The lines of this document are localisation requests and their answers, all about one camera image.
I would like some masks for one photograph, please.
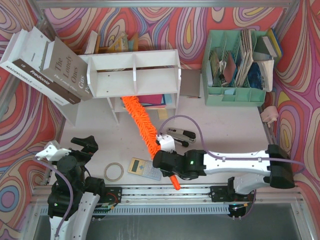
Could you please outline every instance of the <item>pink paper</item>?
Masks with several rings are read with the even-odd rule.
[[[154,94],[138,96],[138,99],[141,104],[161,104],[162,97],[162,94]]]
[[[231,81],[234,77],[236,68],[237,68],[237,66],[235,64],[234,59],[232,58],[232,54],[231,54],[231,52],[229,52],[228,59],[226,61],[226,66],[223,71],[224,79],[228,84],[231,83]]]

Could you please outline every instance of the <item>orange handle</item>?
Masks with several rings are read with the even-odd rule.
[[[170,180],[171,180],[171,182],[172,182],[172,184],[174,186],[174,189],[177,190],[177,191],[180,190],[181,186],[180,186],[180,183],[178,182],[178,179],[177,179],[176,175],[172,175],[170,177]]]

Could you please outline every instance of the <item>white bookshelf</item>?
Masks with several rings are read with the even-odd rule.
[[[172,103],[166,104],[165,109],[169,117],[177,114],[181,66],[176,49],[91,54],[80,57],[88,63],[87,81],[93,98],[106,99],[106,105],[111,108],[117,123],[120,122],[121,114],[127,114],[121,100],[124,96],[170,94]],[[75,126],[78,104],[54,104]],[[158,109],[163,108],[146,107],[147,111]]]

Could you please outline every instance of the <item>orange fluffy toy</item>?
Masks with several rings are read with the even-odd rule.
[[[123,96],[122,101],[139,128],[140,135],[148,148],[151,159],[154,159],[156,153],[161,150],[161,145],[158,145],[156,142],[157,130],[152,125],[146,109],[140,104],[136,96]],[[176,190],[181,188],[175,175],[171,176],[170,180]]]

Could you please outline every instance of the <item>pink object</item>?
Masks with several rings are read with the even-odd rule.
[[[277,121],[279,117],[278,110],[275,106],[268,106],[265,110],[260,114],[262,122],[267,123],[270,128],[270,124]]]
[[[161,104],[162,97],[162,94],[154,94],[138,96],[138,99],[141,104]]]

